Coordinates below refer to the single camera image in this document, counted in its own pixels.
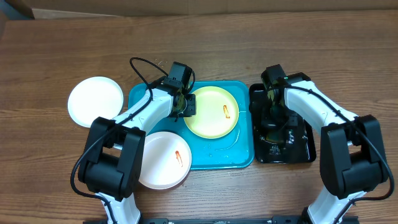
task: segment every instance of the black plastic container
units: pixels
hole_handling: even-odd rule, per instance
[[[283,142],[271,142],[268,140],[269,131],[264,129],[262,117],[269,111],[271,101],[268,100],[262,83],[253,84],[249,89],[254,155],[261,163],[286,163],[313,162],[317,158],[315,143],[311,126],[297,113],[290,113],[289,119],[293,119],[297,127],[281,127],[287,138]]]

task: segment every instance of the blue tray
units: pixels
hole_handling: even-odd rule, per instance
[[[193,134],[183,118],[164,118],[149,133],[169,131],[178,134],[190,146],[191,170],[244,168],[254,159],[251,114],[249,112],[249,89],[240,81],[197,81],[193,91],[204,86],[218,86],[230,92],[238,102],[239,119],[235,128],[218,139],[205,139]],[[146,86],[136,85],[129,95],[129,108],[145,94]]]

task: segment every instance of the brown tabletop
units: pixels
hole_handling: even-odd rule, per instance
[[[267,66],[304,72],[332,100],[381,123],[387,160],[398,176],[398,11],[301,12],[10,21],[0,42],[0,222],[81,223],[104,218],[99,200],[73,193],[70,171],[87,128],[68,115],[80,81],[110,77],[129,90],[140,83],[132,56],[173,61],[197,80],[260,83]],[[160,73],[137,62],[148,80]],[[258,218],[298,215],[323,184],[312,164],[260,164],[245,169],[190,172],[165,191],[140,186],[144,217]],[[370,195],[384,194],[388,184]],[[359,202],[361,223],[398,223],[398,195]]]

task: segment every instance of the plate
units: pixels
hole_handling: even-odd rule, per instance
[[[239,118],[239,107],[228,91],[217,86],[205,86],[193,94],[197,101],[197,113],[184,118],[189,130],[202,138],[214,139],[234,129]]]
[[[187,176],[191,163],[191,149],[179,135],[150,134],[145,138],[139,182],[156,190],[174,187]]]
[[[80,82],[70,93],[68,112],[77,124],[89,128],[97,117],[112,119],[123,107],[123,91],[110,78],[92,77]]]

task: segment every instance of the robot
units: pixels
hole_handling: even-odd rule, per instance
[[[130,59],[132,64],[142,58]],[[320,136],[320,175],[324,188],[317,199],[304,208],[302,215],[279,216],[255,220],[168,220],[143,219],[134,201],[144,141],[161,119],[193,116],[195,95],[189,94],[193,70],[174,62],[168,76],[148,84],[144,97],[125,113],[112,120],[97,118],[91,125],[85,151],[72,171],[71,185],[82,196],[102,200],[107,220],[86,223],[118,224],[179,224],[179,223],[359,223],[357,217],[343,218],[346,211],[360,200],[383,200],[394,190],[394,179],[386,163],[379,122],[371,115],[358,116],[331,101],[304,73],[287,76],[280,65],[267,67],[261,75],[272,106],[299,114]],[[361,146],[349,153],[348,146]],[[120,157],[102,151],[103,147],[121,150]],[[76,189],[74,176],[95,194]],[[365,198],[380,183],[390,179],[390,191],[382,197]]]

